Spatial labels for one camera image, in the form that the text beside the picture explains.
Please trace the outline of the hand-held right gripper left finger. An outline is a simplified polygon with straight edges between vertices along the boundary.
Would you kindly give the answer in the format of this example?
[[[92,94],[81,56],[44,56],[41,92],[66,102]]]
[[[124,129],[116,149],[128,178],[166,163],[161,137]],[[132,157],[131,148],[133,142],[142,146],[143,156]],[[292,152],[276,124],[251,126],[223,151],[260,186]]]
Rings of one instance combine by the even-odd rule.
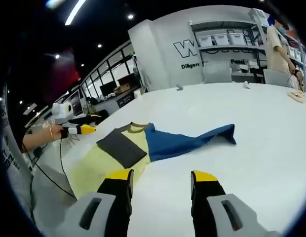
[[[72,205],[58,226],[60,237],[127,236],[133,195],[133,169],[105,177],[95,193],[88,193]]]

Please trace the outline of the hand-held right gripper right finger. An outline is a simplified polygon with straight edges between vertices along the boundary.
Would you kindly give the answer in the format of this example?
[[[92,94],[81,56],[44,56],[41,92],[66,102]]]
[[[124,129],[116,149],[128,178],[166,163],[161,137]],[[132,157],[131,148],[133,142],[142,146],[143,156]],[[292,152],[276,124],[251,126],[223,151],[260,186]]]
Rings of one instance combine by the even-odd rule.
[[[212,174],[191,172],[191,216],[196,237],[273,237],[256,212],[234,194],[226,194]]]

